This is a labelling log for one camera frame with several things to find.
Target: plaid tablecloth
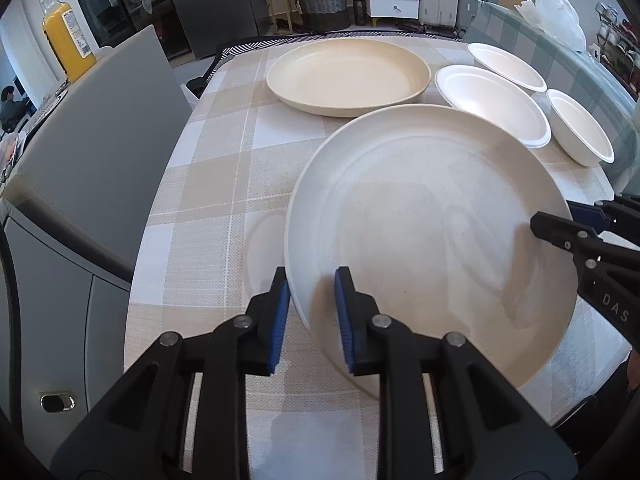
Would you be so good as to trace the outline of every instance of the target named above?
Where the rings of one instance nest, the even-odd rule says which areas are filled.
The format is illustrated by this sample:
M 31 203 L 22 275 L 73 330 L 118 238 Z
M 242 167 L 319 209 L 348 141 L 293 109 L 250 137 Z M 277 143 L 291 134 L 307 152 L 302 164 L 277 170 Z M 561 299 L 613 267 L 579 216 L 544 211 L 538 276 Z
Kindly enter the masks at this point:
M 516 11 L 496 4 L 482 5 L 463 41 L 512 52 L 540 72 L 549 88 L 569 94 L 590 111 L 616 154 L 613 164 L 602 164 L 613 189 L 640 194 L 640 132 L 632 119 L 636 103 L 604 66 L 586 52 L 575 52 L 531 27 Z M 587 38 L 587 44 L 594 41 Z
M 464 44 L 386 41 L 421 56 L 434 74 L 449 64 L 472 63 Z M 252 295 L 268 290 L 276 266 L 283 264 L 289 195 L 312 153 L 346 122 L 290 108 L 267 88 L 269 67 L 295 47 L 267 48 L 223 65 L 185 126 L 138 256 L 125 367 L 166 330 L 196 335 L 243 312 Z M 422 101 L 444 104 L 433 84 Z M 534 152 L 567 199 L 593 203 L 612 197 L 600 168 L 579 166 L 555 141 Z M 627 351 L 615 330 L 579 301 L 555 356 L 522 391 L 554 420 L 593 393 Z M 335 371 L 292 305 L 276 373 L 248 377 L 246 389 L 253 478 L 375 478 L 377 402 Z M 191 410 L 190 428 L 193 423 Z M 192 439 L 189 433 L 188 453 Z

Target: white bowl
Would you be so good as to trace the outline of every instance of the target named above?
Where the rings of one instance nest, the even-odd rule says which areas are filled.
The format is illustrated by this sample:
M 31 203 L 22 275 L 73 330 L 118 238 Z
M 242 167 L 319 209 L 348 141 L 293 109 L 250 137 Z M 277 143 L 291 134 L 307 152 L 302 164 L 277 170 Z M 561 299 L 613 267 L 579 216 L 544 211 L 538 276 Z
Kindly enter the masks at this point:
M 528 148 L 542 148 L 551 140 L 549 122 L 538 104 L 496 73 L 451 65 L 438 70 L 435 80 L 451 106 L 500 126 Z
M 520 86 L 527 94 L 545 92 L 546 82 L 530 65 L 510 52 L 484 43 L 470 43 L 466 47 L 478 64 Z
M 549 89 L 549 121 L 554 137 L 573 160 L 592 168 L 601 160 L 613 162 L 613 147 L 598 121 L 572 97 Z

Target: refrigerator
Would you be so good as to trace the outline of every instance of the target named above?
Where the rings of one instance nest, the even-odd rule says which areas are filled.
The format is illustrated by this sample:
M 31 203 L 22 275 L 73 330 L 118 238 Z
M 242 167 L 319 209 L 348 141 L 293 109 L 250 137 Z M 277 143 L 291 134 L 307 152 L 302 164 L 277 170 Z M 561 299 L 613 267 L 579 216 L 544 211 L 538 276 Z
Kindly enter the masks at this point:
M 233 40 L 263 36 L 270 26 L 266 0 L 172 0 L 197 59 Z

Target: gray chair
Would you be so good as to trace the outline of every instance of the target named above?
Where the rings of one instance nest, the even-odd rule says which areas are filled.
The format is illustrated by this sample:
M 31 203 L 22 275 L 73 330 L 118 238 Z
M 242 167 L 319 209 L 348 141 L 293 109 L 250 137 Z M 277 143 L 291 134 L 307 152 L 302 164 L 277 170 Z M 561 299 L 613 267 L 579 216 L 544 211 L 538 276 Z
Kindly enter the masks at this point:
M 9 315 L 0 276 L 0 407 L 46 466 L 122 374 L 136 257 L 190 113 L 147 27 L 69 87 L 0 191 L 19 300 Z
M 2 196 L 77 254 L 129 281 L 191 107 L 149 26 L 68 88 Z

